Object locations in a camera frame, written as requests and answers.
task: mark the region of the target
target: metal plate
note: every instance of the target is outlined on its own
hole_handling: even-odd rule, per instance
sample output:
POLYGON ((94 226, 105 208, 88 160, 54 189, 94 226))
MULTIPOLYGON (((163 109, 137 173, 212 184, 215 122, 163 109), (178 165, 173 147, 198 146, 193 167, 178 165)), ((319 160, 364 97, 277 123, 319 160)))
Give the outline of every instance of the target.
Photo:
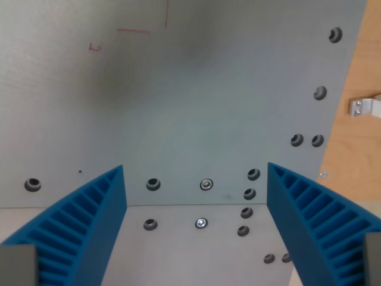
POLYGON ((283 263, 286 247, 265 205, 129 207, 102 285, 288 285, 293 263, 283 263), (196 229, 205 217, 208 226, 196 229), (147 219, 158 228, 143 229, 147 219), (250 233, 237 235, 247 225, 250 233), (263 262, 272 253, 275 261, 263 262))
POLYGON ((2 4, 18 17, 0 20, 0 207, 49 206, 118 164, 129 205, 242 204, 248 188, 265 203, 268 161, 316 178, 325 143, 311 140, 328 140, 365 1, 170 1, 168 30, 164 0, 115 3, 2 4), (152 33, 109 41, 118 27, 152 33), (91 37, 107 39, 101 52, 89 54, 91 37), (32 177, 42 183, 33 194, 23 188, 32 177))

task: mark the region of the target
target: screw head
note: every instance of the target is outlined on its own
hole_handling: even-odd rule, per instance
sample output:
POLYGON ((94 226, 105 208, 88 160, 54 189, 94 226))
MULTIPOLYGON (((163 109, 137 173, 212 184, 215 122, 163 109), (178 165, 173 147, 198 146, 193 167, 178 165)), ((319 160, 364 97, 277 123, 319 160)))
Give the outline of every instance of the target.
POLYGON ((319 174, 319 177, 322 178, 322 179, 325 179, 325 178, 328 177, 328 173, 327 173, 327 172, 321 172, 321 173, 319 174))
POLYGON ((204 219, 203 217, 196 220, 196 228, 198 229, 202 229, 202 228, 206 228, 207 225, 208 225, 208 220, 207 219, 204 219))
POLYGON ((213 181, 211 179, 203 179, 200 183, 200 188, 203 191, 208 191, 213 186, 213 181))

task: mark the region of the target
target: wooden table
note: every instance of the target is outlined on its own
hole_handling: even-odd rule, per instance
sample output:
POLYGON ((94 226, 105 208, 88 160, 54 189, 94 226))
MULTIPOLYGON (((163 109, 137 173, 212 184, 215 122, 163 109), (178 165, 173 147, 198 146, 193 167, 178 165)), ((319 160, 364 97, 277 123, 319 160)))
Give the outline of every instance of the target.
POLYGON ((381 0, 368 0, 318 179, 351 200, 381 200, 381 119, 348 115, 349 99, 381 94, 380 21, 381 0))

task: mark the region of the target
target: metal bracket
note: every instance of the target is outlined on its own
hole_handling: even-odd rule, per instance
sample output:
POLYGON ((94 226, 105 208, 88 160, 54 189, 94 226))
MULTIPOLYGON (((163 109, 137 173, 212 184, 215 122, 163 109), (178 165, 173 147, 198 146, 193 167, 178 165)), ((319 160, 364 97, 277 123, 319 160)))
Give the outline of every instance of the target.
POLYGON ((381 95, 376 95, 374 98, 355 98, 350 100, 349 114, 354 117, 364 114, 381 117, 381 95))

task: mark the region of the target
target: red marking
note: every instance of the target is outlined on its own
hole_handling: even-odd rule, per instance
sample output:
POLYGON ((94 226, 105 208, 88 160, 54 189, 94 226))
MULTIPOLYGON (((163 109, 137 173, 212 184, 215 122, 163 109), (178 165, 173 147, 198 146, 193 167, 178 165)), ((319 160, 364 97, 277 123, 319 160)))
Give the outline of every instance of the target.
POLYGON ((151 31, 147 31, 147 30, 118 29, 118 31, 119 32, 133 32, 133 33, 151 34, 151 31))
POLYGON ((98 49, 94 49, 94 48, 93 48, 93 44, 90 43, 89 51, 95 51, 95 52, 98 52, 98 51, 100 51, 100 50, 101 50, 101 47, 100 47, 100 46, 98 46, 98 49))
POLYGON ((165 8, 165 29, 168 28, 168 15, 169 15, 169 0, 167 0, 167 7, 165 8))

